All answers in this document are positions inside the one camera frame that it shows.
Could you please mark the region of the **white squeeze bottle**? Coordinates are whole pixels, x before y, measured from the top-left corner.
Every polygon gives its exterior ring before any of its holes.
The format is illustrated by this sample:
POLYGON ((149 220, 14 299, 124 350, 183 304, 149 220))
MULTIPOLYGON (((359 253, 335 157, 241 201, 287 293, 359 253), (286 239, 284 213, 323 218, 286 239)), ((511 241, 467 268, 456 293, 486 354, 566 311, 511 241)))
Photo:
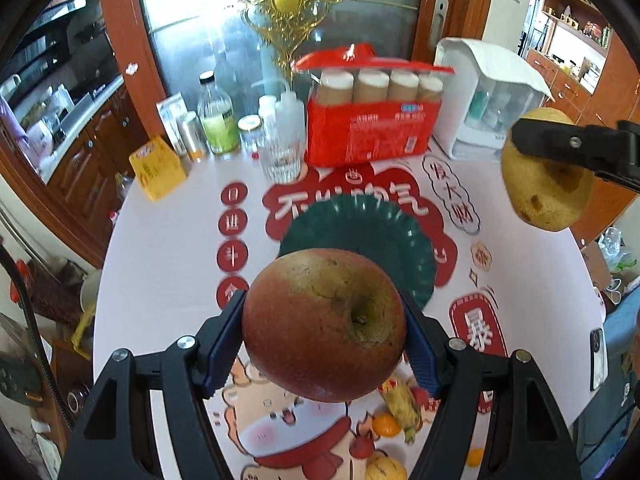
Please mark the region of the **white squeeze bottle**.
POLYGON ((276 126, 278 138, 286 145, 305 146, 306 108, 294 91, 281 93, 276 103, 276 126))

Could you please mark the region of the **red lychee fruit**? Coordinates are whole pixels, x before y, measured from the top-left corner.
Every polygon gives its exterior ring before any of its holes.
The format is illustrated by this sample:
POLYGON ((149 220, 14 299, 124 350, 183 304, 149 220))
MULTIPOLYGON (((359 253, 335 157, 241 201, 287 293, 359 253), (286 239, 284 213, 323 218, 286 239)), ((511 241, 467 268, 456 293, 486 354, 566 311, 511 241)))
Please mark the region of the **red lychee fruit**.
POLYGON ((355 460, 367 460, 374 452, 375 444, 370 437, 357 436, 349 445, 349 454, 355 460))

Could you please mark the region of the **dark green scalloped plate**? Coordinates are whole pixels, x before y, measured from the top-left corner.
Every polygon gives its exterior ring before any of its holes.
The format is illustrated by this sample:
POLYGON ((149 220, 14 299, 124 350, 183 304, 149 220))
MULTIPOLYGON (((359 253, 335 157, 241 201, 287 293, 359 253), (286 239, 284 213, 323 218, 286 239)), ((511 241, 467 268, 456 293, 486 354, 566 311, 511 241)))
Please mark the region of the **dark green scalloped plate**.
POLYGON ((337 195, 313 203, 291 222, 279 254, 310 248, 354 252, 380 266, 419 306, 432 298, 434 246, 418 220, 394 202, 371 195, 337 195))

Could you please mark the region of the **small orange tangerine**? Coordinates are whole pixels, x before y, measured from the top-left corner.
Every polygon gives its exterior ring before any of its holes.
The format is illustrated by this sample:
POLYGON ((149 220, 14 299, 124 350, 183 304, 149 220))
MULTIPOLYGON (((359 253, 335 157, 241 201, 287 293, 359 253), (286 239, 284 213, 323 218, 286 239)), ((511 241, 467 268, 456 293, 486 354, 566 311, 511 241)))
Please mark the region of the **small orange tangerine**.
POLYGON ((382 438, 396 437, 402 431, 396 418, 389 412, 374 415, 371 428, 377 436, 382 438))

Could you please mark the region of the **clear ribbed drinking glass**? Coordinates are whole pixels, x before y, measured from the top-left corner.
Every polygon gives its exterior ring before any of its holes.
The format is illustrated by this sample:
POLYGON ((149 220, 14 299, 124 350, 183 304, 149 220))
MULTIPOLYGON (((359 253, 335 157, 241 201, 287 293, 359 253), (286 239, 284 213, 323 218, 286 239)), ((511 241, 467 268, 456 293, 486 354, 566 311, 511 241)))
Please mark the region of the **clear ribbed drinking glass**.
POLYGON ((258 148, 262 171, 274 184, 292 183, 302 171, 304 151, 304 138, 270 134, 258 148))

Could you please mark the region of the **yellow cardboard box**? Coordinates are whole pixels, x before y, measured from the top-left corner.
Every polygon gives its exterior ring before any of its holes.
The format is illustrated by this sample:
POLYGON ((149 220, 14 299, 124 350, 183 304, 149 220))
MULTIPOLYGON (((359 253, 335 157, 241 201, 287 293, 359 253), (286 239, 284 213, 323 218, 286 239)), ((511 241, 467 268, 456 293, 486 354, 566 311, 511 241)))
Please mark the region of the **yellow cardboard box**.
POLYGON ((160 136, 154 136, 132 152, 129 162, 152 202, 161 200, 186 180, 180 157, 160 136))

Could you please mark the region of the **spotted yellow banana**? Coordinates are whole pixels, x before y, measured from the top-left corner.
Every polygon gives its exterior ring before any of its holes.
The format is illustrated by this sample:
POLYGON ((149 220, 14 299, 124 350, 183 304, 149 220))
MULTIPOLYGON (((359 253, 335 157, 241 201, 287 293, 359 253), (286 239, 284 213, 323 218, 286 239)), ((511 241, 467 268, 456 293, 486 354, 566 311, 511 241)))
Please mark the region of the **spotted yellow banana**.
POLYGON ((422 427, 422 417, 408 384, 400 376, 393 374, 378 387, 378 393, 404 433, 405 444, 413 445, 422 427))

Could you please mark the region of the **brown yellow russet pear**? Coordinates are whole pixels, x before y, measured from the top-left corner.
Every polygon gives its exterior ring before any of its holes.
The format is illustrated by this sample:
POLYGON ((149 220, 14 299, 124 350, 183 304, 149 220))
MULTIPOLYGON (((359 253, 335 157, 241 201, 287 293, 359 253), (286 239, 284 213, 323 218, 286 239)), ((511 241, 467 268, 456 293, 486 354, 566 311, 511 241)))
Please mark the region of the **brown yellow russet pear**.
POLYGON ((366 480, 407 480, 405 466, 388 456, 380 456, 367 464, 366 480))

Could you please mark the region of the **festive printed tablecloth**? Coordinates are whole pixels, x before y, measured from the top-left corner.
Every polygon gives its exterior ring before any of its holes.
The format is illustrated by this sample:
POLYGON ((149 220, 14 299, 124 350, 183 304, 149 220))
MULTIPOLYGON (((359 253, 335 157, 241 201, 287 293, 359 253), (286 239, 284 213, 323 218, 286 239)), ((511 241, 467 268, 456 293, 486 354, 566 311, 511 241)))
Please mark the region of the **festive printed tablecloth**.
MULTIPOLYGON (((435 141, 422 157, 338 169, 309 168, 303 180, 271 186, 257 160, 236 156, 192 166, 189 177, 151 202, 130 188, 108 245, 96 308, 96 376, 117 348, 163 351, 195 334, 237 289, 277 257, 291 221, 318 200, 349 194, 397 204, 431 239, 437 274, 424 313, 450 336, 508 356, 528 350, 571 425, 596 395, 590 335, 602 330, 601 298, 569 230, 549 233, 514 214, 498 162, 450 160, 435 141)), ((205 403, 235 479, 364 479, 360 440, 407 472, 435 417, 407 361, 397 374, 418 395, 422 427, 372 436, 385 410, 377 391, 352 403, 292 396, 258 375, 244 348, 224 388, 205 403)))

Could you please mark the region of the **small silver can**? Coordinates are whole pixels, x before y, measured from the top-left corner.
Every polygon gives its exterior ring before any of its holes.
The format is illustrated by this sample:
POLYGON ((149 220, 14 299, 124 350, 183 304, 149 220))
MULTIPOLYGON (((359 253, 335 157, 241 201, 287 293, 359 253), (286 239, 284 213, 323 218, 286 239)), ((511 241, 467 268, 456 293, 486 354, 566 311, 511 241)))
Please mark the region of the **small silver can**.
POLYGON ((202 127, 198 115, 195 112, 186 112, 177 119, 177 127, 186 154, 191 160, 197 162, 206 157, 207 148, 203 139, 202 127))

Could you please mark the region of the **red paper cup package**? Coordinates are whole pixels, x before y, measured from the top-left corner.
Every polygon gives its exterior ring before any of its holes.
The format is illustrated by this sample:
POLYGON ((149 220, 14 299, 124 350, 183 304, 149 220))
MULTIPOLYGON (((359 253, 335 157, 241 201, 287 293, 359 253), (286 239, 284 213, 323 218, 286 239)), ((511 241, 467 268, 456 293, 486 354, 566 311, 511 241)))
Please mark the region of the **red paper cup package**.
POLYGON ((314 51, 292 70, 314 80, 306 159, 322 168, 424 153, 454 76, 450 66, 383 58, 370 44, 314 51))

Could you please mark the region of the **gold ornament door decoration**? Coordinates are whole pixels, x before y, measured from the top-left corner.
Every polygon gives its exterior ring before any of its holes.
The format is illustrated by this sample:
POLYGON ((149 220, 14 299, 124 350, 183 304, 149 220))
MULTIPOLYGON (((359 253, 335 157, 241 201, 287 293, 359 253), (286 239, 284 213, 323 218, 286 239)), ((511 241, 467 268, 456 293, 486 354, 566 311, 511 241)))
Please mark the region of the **gold ornament door decoration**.
POLYGON ((296 50, 345 0, 243 0, 242 19, 273 50, 273 64, 285 78, 292 77, 296 50))

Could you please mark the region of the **red apple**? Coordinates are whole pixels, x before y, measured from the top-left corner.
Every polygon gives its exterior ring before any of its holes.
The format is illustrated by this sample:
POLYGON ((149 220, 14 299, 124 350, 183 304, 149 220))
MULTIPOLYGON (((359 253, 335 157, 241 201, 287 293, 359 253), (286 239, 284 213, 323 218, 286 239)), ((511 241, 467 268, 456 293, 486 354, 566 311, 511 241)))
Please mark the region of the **red apple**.
POLYGON ((406 316, 373 261, 314 248, 277 258, 250 285, 242 333, 254 367, 298 396, 341 403, 372 392, 404 353, 406 316))

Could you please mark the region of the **green label glass bottle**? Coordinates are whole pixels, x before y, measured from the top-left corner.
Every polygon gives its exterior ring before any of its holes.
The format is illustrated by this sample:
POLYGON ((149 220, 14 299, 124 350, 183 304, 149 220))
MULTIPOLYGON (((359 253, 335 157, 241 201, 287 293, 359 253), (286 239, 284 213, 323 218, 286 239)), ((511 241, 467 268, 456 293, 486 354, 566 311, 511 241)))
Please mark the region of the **green label glass bottle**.
POLYGON ((234 118, 232 99, 216 83, 213 70, 201 73, 200 95, 196 112, 206 141, 215 155, 234 152, 241 144, 234 118))

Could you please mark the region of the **small glass jar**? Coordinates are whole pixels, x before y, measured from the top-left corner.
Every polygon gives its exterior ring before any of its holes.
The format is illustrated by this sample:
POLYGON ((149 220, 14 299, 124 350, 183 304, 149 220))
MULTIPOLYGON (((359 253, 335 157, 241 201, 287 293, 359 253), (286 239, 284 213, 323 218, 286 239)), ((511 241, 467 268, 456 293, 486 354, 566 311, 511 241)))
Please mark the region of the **small glass jar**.
POLYGON ((238 120, 242 147, 250 156, 258 153, 264 142, 264 126, 259 115, 245 115, 238 120))

